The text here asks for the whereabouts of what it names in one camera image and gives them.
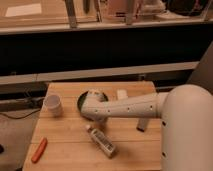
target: wooden table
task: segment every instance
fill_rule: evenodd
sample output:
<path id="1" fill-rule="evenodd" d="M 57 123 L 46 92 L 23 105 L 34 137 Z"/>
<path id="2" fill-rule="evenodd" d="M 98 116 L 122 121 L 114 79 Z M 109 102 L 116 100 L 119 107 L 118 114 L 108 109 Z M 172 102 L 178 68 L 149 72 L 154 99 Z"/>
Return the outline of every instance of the wooden table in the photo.
<path id="1" fill-rule="evenodd" d="M 44 107 L 41 110 L 24 171 L 156 171 L 161 170 L 161 122 L 150 120 L 145 133 L 136 130 L 137 118 L 109 118 L 104 132 L 117 146 L 118 153 L 108 159 L 91 141 L 85 125 L 94 124 L 82 118 L 77 109 L 78 97 L 88 89 L 103 91 L 109 100 L 117 98 L 118 89 L 128 96 L 155 92 L 152 82 L 52 83 L 47 94 L 61 97 L 63 117 L 53 118 Z M 43 137 L 49 143 L 37 164 L 31 157 Z"/>

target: gray object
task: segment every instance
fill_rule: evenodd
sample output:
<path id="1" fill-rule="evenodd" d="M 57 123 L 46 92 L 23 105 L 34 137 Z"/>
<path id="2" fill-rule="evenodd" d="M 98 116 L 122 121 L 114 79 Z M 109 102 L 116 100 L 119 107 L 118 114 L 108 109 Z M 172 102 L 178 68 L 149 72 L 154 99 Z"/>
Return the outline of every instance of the gray object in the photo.
<path id="1" fill-rule="evenodd" d="M 102 21 L 102 18 L 101 18 L 101 11 L 100 11 L 100 4 L 99 4 L 99 0 L 94 0 L 94 5 L 95 5 L 95 10 L 97 12 L 97 19 L 99 22 Z"/>
<path id="2" fill-rule="evenodd" d="M 70 28 L 77 27 L 77 19 L 75 14 L 75 6 L 73 0 L 65 0 L 67 14 L 69 17 Z"/>
<path id="3" fill-rule="evenodd" d="M 137 130 L 145 132 L 149 124 L 149 119 L 140 118 L 138 120 Z"/>
<path id="4" fill-rule="evenodd" d="M 135 0 L 127 0 L 126 6 L 126 24 L 132 25 L 134 13 Z"/>
<path id="5" fill-rule="evenodd" d="M 213 42 L 204 54 L 188 83 L 199 85 L 213 94 Z"/>

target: cable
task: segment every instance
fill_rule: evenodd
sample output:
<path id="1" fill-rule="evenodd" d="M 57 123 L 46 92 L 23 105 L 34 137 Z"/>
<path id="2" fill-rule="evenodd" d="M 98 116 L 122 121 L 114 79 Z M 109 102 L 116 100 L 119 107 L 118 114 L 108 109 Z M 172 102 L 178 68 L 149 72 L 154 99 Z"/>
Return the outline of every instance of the cable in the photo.
<path id="1" fill-rule="evenodd" d="M 24 119 L 24 118 L 26 118 L 26 117 L 28 117 L 28 116 L 30 116 L 30 115 L 36 113 L 36 112 L 39 112 L 40 110 L 41 110 L 41 109 L 35 110 L 35 111 L 33 111 L 33 112 L 31 112 L 31 113 L 29 113 L 29 114 L 27 114 L 27 115 L 25 115 L 25 116 L 21 116 L 21 117 L 13 117 L 13 116 L 10 116 L 10 115 L 8 115 L 8 114 L 6 114 L 6 113 L 2 113 L 2 112 L 0 112 L 0 115 L 1 115 L 1 116 L 4 116 L 4 117 L 6 117 L 6 118 L 9 118 L 9 119 Z"/>

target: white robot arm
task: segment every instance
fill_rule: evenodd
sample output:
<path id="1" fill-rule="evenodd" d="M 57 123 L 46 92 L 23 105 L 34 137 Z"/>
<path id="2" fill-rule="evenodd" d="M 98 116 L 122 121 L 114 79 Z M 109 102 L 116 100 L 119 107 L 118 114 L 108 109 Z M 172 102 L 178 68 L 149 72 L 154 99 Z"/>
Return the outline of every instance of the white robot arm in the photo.
<path id="1" fill-rule="evenodd" d="M 195 85 L 169 93 L 154 93 L 106 102 L 91 90 L 79 105 L 81 114 L 95 121 L 108 117 L 162 119 L 162 170 L 213 170 L 213 97 Z"/>

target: floor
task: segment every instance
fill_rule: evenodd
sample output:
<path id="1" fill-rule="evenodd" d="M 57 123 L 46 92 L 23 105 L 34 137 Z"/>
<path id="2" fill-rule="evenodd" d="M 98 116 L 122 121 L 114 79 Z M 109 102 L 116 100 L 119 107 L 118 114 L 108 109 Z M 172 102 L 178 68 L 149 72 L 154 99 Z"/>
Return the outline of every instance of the floor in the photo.
<path id="1" fill-rule="evenodd" d="M 37 109 L 9 112 L 13 117 L 23 116 Z M 0 144 L 4 152 L 0 154 L 0 171 L 15 171 L 23 166 L 39 112 L 20 120 L 12 120 L 0 115 Z"/>

